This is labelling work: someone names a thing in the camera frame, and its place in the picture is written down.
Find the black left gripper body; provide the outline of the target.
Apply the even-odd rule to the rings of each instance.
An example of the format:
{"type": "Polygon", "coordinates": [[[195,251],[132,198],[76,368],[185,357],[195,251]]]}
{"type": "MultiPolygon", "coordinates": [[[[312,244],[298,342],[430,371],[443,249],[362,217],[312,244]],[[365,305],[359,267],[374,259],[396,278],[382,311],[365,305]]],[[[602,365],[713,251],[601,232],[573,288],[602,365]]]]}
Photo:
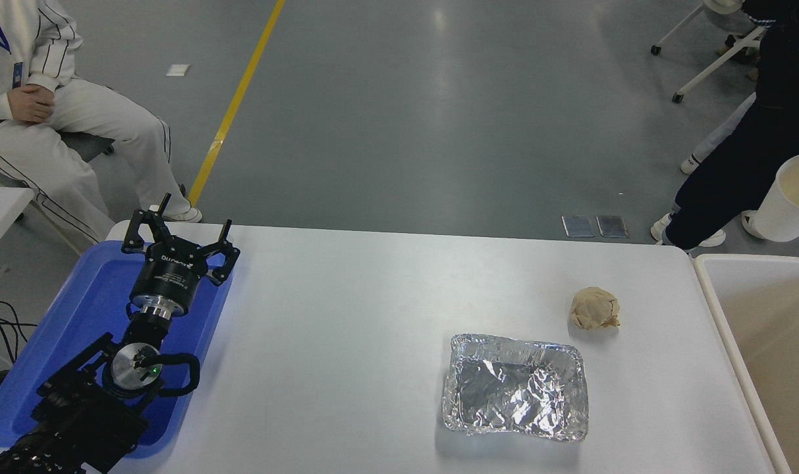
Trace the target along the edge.
{"type": "Polygon", "coordinates": [[[167,300],[174,311],[188,311],[200,279],[206,276],[206,257],[192,242],[158,242],[146,247],[144,266],[129,299],[138,308],[167,300]]]}

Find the person's right hand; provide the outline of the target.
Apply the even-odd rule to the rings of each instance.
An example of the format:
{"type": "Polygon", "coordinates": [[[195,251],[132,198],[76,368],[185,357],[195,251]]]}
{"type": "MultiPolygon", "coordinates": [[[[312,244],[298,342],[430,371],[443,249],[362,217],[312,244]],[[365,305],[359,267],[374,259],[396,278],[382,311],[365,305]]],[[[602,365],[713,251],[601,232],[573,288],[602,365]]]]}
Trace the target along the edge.
{"type": "Polygon", "coordinates": [[[32,95],[37,87],[38,85],[24,85],[7,93],[7,100],[13,119],[32,124],[41,123],[38,122],[36,117],[37,104],[32,95]]]}

